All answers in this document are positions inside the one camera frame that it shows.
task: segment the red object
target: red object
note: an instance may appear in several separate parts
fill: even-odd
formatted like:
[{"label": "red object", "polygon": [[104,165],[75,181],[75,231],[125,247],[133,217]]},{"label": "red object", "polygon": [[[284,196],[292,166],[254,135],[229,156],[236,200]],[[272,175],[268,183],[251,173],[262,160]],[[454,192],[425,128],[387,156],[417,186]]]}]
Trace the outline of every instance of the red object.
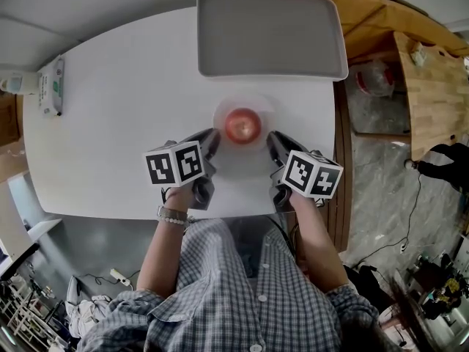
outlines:
[{"label": "red object", "polygon": [[251,109],[235,109],[225,120],[225,131],[229,139],[237,144],[250,144],[261,133],[261,120]]}]

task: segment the shoe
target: shoe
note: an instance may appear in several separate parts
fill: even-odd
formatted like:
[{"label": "shoe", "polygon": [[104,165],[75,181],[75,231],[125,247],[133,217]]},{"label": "shoe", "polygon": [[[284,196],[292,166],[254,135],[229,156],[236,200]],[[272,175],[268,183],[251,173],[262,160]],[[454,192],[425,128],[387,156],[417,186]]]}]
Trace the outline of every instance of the shoe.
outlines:
[{"label": "shoe", "polygon": [[406,161],[404,162],[404,167],[407,169],[417,169],[417,164],[418,163],[416,161],[406,159]]}]

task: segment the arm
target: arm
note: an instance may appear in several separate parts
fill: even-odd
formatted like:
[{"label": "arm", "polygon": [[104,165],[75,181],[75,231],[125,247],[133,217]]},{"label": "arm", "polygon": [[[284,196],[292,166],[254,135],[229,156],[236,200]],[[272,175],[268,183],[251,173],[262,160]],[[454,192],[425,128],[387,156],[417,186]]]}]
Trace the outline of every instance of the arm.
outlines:
[{"label": "arm", "polygon": [[293,191],[290,203],[298,218],[306,265],[313,284],[324,293],[347,284],[347,273],[314,201]]},{"label": "arm", "polygon": [[[165,208],[188,212],[192,183],[169,190]],[[137,290],[151,290],[167,298],[176,288],[184,226],[160,221],[141,266]]]}]

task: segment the white table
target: white table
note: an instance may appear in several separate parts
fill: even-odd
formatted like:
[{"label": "white table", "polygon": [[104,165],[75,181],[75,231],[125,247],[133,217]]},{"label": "white table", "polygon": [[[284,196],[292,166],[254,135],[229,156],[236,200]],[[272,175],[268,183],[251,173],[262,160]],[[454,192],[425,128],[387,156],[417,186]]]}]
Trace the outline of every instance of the white table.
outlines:
[{"label": "white table", "polygon": [[[154,219],[160,190],[149,186],[142,153],[213,126],[226,97],[266,96],[273,127],[310,149],[333,155],[332,81],[311,77],[205,78],[197,64],[196,8],[121,26],[64,55],[64,111],[47,118],[37,96],[24,101],[26,155],[43,209],[50,213]],[[275,168],[267,148],[213,178],[214,218],[273,213]]]}]

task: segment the shirt button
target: shirt button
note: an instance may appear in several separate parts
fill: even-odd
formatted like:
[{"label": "shirt button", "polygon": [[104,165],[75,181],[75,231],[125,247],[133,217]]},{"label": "shirt button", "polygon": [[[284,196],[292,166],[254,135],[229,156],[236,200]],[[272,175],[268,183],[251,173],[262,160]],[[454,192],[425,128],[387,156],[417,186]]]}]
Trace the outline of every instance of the shirt button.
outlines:
[{"label": "shirt button", "polygon": [[253,344],[250,348],[249,348],[249,352],[261,352],[262,351],[262,346],[259,345],[259,344]]}]

